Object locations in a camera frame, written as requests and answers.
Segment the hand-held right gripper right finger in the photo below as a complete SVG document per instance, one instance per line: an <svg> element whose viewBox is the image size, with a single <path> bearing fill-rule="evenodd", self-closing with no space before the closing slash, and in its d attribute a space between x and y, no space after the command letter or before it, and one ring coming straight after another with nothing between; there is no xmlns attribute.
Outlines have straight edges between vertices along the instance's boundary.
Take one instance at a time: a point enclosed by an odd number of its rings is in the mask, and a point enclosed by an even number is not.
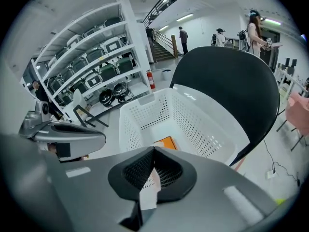
<svg viewBox="0 0 309 232"><path fill-rule="evenodd" d="M159 204L144 225L146 232L241 232L250 227L224 190L234 186L266 218L276 202L255 183L224 163L165 149L192 164L197 181L181 200Z"/></svg>

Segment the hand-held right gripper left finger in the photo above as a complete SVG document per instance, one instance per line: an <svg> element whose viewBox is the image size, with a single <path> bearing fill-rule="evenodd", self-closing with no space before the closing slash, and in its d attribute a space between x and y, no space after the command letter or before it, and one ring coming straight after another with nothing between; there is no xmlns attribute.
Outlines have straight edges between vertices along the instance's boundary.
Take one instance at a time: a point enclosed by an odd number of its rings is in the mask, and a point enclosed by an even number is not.
<svg viewBox="0 0 309 232"><path fill-rule="evenodd" d="M47 153L51 189L49 229L54 232L145 232L143 186L153 169L153 147L105 158L60 163Z"/></svg>

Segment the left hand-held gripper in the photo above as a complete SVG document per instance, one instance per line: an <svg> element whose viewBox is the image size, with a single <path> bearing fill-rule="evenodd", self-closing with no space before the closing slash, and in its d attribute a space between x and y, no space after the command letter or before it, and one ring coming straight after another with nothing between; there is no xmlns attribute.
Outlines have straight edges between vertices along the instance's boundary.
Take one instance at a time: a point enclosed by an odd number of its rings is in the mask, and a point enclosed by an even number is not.
<svg viewBox="0 0 309 232"><path fill-rule="evenodd" d="M20 134L26 138L32 137L36 142L46 143L47 149L62 162L85 157L106 144L105 134L98 130L71 124L45 126L49 121L48 104L35 98L20 84L10 68L1 64L1 135Z"/></svg>

